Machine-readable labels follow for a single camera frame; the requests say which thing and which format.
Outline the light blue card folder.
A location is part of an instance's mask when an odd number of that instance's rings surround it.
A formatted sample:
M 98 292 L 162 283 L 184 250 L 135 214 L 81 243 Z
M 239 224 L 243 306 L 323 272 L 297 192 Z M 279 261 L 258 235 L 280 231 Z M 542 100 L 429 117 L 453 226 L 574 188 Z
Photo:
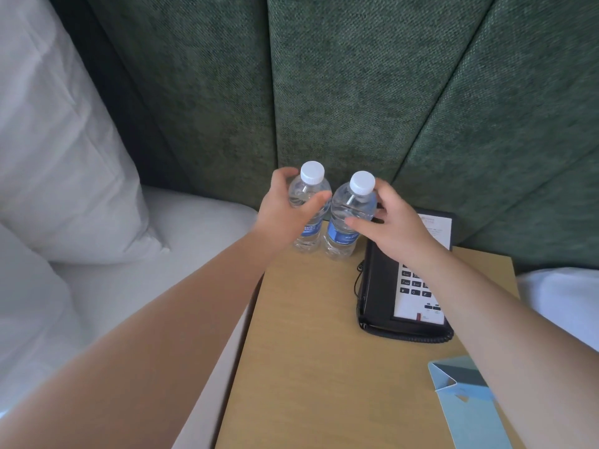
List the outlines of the light blue card folder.
M 495 396 L 470 356 L 428 363 L 455 449 L 513 449 Z

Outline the person's right forearm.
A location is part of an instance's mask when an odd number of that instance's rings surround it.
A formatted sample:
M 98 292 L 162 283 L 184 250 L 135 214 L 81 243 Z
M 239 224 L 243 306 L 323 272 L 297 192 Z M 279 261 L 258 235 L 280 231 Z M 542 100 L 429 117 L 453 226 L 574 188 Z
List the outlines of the person's right forearm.
M 599 353 L 444 248 L 402 260 L 435 295 L 527 449 L 599 449 Z

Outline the green upholstered headboard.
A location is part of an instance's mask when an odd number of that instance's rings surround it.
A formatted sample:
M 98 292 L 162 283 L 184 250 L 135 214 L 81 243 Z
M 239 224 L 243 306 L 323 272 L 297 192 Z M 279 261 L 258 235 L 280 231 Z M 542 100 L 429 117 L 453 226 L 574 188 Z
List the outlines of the green upholstered headboard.
M 519 272 L 599 269 L 599 0 L 49 0 L 141 182 L 358 170 Z

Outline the clear water bottle blue label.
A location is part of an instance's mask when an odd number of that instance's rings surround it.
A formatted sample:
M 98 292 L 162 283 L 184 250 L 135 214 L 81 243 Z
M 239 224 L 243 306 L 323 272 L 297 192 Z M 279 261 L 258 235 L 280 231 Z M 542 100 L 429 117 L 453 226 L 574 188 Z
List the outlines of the clear water bottle blue label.
M 377 209 L 375 185 L 372 173 L 358 171 L 334 193 L 324 237 L 325 252 L 330 258 L 342 260 L 354 252 L 360 234 L 346 224 L 346 218 L 373 219 Z
M 321 191 L 331 191 L 331 186 L 325 178 L 324 166 L 314 160 L 305 162 L 300 173 L 290 183 L 288 188 L 289 203 L 294 208 L 308 202 L 310 198 Z M 332 196 L 305 225 L 302 234 L 295 240 L 294 247 L 302 252 L 312 252 L 319 247 L 322 223 L 331 206 Z

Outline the person's left hand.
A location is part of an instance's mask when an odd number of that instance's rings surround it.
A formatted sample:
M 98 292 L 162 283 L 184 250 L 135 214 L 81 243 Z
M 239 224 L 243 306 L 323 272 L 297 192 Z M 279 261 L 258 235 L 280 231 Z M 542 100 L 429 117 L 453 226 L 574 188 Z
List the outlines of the person's left hand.
M 276 250 L 292 244 L 303 232 L 310 219 L 302 219 L 288 198 L 288 179 L 299 173 L 294 167 L 276 169 L 271 186 L 259 208 L 253 232 Z

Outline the person's left forearm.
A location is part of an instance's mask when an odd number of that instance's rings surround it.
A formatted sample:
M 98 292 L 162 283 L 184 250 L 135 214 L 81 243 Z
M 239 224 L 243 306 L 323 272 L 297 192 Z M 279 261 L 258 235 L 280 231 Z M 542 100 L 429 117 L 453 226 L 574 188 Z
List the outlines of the person's left forearm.
M 256 223 L 0 419 L 0 449 L 171 449 L 259 279 L 297 236 Z

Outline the white bedding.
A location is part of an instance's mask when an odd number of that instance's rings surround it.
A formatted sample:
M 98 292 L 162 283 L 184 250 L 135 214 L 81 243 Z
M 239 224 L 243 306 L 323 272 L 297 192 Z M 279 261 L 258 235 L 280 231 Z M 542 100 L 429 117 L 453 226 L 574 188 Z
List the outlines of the white bedding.
M 542 269 L 516 282 L 523 302 L 599 352 L 599 270 Z

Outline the person's right hand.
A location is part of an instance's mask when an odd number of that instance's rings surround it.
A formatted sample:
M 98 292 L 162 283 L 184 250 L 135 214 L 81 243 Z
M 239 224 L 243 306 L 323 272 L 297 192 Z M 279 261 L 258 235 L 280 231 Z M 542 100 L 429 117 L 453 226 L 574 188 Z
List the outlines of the person's right hand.
M 445 254 L 447 250 L 435 240 L 416 211 L 386 181 L 376 178 L 377 200 L 383 208 L 376 211 L 382 220 L 377 236 L 365 236 L 398 263 L 413 271 Z

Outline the black desk telephone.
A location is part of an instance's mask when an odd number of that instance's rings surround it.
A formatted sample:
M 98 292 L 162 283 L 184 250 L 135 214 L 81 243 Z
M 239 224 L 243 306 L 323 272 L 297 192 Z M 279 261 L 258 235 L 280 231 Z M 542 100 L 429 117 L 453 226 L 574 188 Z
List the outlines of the black desk telephone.
M 453 339 L 453 329 L 424 279 L 386 256 L 370 239 L 359 270 L 356 318 L 364 332 L 420 344 Z

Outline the large white pillow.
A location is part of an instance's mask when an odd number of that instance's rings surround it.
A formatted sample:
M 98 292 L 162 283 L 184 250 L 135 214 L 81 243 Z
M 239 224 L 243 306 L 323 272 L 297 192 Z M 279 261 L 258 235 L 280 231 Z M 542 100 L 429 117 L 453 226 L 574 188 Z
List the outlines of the large white pillow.
M 0 0 L 0 223 L 49 262 L 125 263 L 168 251 L 48 0 Z

